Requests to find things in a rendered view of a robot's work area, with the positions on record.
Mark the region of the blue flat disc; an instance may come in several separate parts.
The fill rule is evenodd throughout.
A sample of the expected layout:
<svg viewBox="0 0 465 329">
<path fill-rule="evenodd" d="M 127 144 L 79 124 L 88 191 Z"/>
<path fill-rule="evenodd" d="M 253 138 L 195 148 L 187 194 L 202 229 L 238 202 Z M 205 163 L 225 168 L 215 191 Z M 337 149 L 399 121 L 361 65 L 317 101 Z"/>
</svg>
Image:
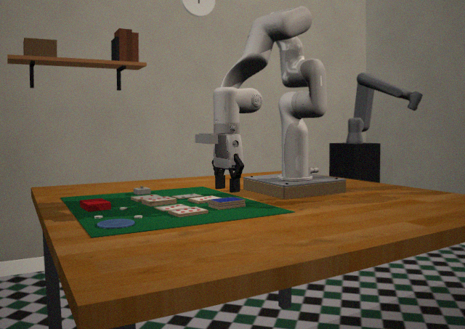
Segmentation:
<svg viewBox="0 0 465 329">
<path fill-rule="evenodd" d="M 130 227 L 135 224 L 135 221 L 131 219 L 109 219 L 97 223 L 97 226 L 105 229 L 118 229 L 124 227 Z"/>
</svg>

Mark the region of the green card table mat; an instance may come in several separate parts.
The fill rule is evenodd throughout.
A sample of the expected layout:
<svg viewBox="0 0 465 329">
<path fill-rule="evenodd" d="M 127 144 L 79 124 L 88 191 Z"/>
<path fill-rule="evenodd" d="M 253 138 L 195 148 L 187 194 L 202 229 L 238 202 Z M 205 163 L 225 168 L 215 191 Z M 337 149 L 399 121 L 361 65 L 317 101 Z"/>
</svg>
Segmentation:
<svg viewBox="0 0 465 329">
<path fill-rule="evenodd" d="M 134 192 L 122 192 L 113 194 L 102 195 L 84 195 L 74 197 L 61 198 L 64 204 L 69 208 L 72 214 L 77 218 L 82 227 L 87 231 L 91 238 L 105 237 L 111 235 L 123 235 L 135 232 L 147 232 L 153 230 L 164 230 L 177 227 L 188 227 L 200 224 L 211 224 L 217 222 L 228 222 L 240 219 L 250 219 L 263 216 L 273 216 L 278 214 L 295 213 L 284 208 L 271 206 L 266 203 L 260 203 L 255 200 L 242 198 L 236 195 L 231 195 L 226 192 L 213 190 L 207 187 L 188 187 L 168 190 L 151 190 L 150 194 L 146 195 L 160 195 L 160 196 L 175 196 L 198 194 L 205 196 L 216 196 L 219 198 L 236 197 L 245 200 L 245 207 L 229 208 L 218 210 L 209 207 L 208 203 L 192 203 L 188 198 L 178 199 L 175 204 L 168 204 L 162 206 L 170 206 L 183 204 L 189 207 L 199 207 L 209 210 L 208 214 L 199 214 L 194 216 L 177 217 L 168 214 L 168 211 L 160 211 L 154 207 L 159 206 L 146 206 L 142 202 L 131 200 L 131 197 L 142 196 L 135 195 Z M 103 198 L 111 202 L 111 209 L 102 211 L 86 211 L 80 207 L 80 200 L 88 200 L 95 198 Z M 173 197 L 172 197 L 173 198 Z M 120 210 L 120 207 L 127 207 L 126 210 Z M 101 219 L 95 219 L 94 216 L 103 216 Z M 142 218 L 135 219 L 134 216 L 142 215 Z M 105 229 L 97 226 L 98 222 L 109 219 L 131 219 L 135 224 L 130 227 L 118 229 Z"/>
</svg>

